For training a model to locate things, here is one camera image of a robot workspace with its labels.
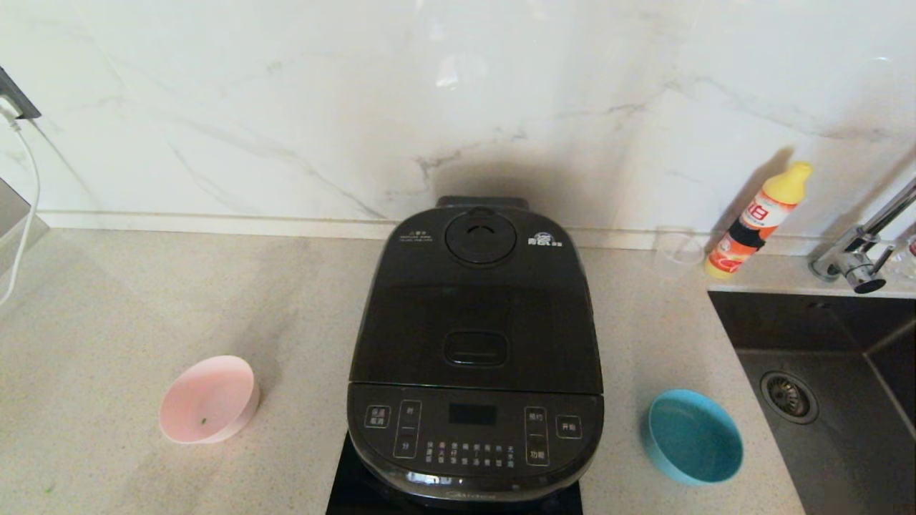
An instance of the blue bowl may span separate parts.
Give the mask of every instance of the blue bowl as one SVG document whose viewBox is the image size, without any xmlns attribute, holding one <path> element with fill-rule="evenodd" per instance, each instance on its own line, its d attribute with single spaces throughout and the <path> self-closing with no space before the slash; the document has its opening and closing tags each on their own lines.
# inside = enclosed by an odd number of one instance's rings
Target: blue bowl
<svg viewBox="0 0 916 515">
<path fill-rule="evenodd" d="M 741 468 L 744 445 L 735 422 L 712 399 L 689 389 L 670 389 L 649 407 L 642 443 L 652 463 L 688 485 L 711 485 Z"/>
</svg>

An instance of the white cable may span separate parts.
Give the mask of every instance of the white cable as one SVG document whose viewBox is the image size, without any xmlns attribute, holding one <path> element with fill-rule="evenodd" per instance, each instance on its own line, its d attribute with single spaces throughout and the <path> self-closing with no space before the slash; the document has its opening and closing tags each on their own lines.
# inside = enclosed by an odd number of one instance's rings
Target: white cable
<svg viewBox="0 0 916 515">
<path fill-rule="evenodd" d="M 26 227 L 22 232 L 22 239 L 19 240 L 19 249 L 16 250 L 16 258 L 13 259 L 13 268 L 10 270 L 9 274 L 9 286 L 6 287 L 6 294 L 0 299 L 0 306 L 4 305 L 4 303 L 9 300 L 13 295 L 13 290 L 16 288 L 16 276 L 19 274 L 19 264 L 22 261 L 22 255 L 26 252 L 28 232 L 32 228 L 32 220 L 35 219 L 35 211 L 38 209 L 38 197 L 41 195 L 41 181 L 38 179 L 38 165 L 35 164 L 35 156 L 32 155 L 32 149 L 28 147 L 26 139 L 22 137 L 22 132 L 20 132 L 21 129 L 15 119 L 9 121 L 9 128 L 12 129 L 13 134 L 19 138 L 19 143 L 22 144 L 22 148 L 26 151 L 26 156 L 28 156 L 28 163 L 32 167 L 32 175 L 35 177 L 35 197 L 32 200 L 31 207 L 28 208 Z"/>
</svg>

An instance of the baseboard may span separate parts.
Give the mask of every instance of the baseboard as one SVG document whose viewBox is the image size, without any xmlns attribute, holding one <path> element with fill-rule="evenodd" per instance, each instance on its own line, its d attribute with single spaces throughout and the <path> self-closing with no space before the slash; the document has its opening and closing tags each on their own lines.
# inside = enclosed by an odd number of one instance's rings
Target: baseboard
<svg viewBox="0 0 916 515">
<path fill-rule="evenodd" d="M 250 236 L 304 236 L 381 240 L 388 238 L 398 221 L 311 220 L 248 216 L 206 216 L 193 214 L 80 213 L 42 211 L 41 218 L 51 228 L 107 229 L 121 231 L 161 231 Z M 579 248 L 621 248 L 651 250 L 656 231 L 570 228 Z M 709 233 L 695 233 L 701 241 Z M 762 254 L 806 256 L 822 243 L 821 238 L 773 236 Z"/>
</svg>

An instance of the countertop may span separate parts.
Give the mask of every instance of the countertop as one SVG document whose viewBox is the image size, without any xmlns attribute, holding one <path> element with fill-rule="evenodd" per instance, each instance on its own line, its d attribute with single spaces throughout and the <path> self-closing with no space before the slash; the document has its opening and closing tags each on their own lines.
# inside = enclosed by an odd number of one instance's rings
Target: countertop
<svg viewBox="0 0 916 515">
<path fill-rule="evenodd" d="M 0 308 L 0 513 L 322 514 L 346 432 L 347 374 L 383 242 L 51 230 Z M 758 256 L 734 282 L 663 280 L 651 253 L 580 249 L 605 380 L 585 512 L 803 513 L 707 290 L 848 294 L 800 257 Z M 886 296 L 912 297 L 892 281 Z M 208 357 L 253 366 L 260 409 L 221 444 L 159 433 L 169 383 Z M 665 389 L 734 417 L 745 461 L 696 488 L 656 470 L 638 421 Z"/>
</svg>

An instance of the control panel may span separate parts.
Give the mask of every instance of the control panel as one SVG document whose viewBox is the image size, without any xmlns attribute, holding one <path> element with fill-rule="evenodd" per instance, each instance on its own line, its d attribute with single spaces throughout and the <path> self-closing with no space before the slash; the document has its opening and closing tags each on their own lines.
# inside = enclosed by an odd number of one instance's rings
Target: control panel
<svg viewBox="0 0 916 515">
<path fill-rule="evenodd" d="M 451 476 L 560 468 L 594 450 L 603 406 L 595 395 L 368 384 L 351 384 L 349 399 L 351 432 L 375 453 L 409 470 Z"/>
</svg>

